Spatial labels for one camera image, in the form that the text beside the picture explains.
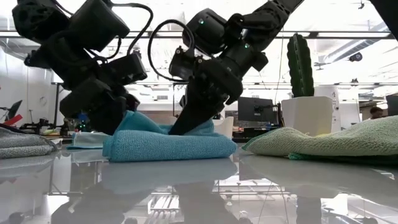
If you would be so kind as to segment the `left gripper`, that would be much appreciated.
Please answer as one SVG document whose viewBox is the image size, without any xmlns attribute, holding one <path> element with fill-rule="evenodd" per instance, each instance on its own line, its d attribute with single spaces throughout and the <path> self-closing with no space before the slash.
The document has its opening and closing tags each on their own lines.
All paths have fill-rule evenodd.
<svg viewBox="0 0 398 224">
<path fill-rule="evenodd" d="M 113 135 L 126 110 L 134 111 L 140 103 L 120 84 L 88 78 L 61 100 L 60 112 L 67 118 L 85 113 L 94 130 Z"/>
</svg>

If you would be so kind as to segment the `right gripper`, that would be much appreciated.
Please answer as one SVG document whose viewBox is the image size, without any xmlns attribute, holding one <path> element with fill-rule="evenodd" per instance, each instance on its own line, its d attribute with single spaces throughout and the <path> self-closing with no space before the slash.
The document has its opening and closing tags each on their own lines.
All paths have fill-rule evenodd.
<svg viewBox="0 0 398 224">
<path fill-rule="evenodd" d="M 198 58 L 184 95 L 186 104 L 169 131 L 184 135 L 221 112 L 224 104 L 238 100 L 243 92 L 241 80 L 218 59 Z"/>
</svg>

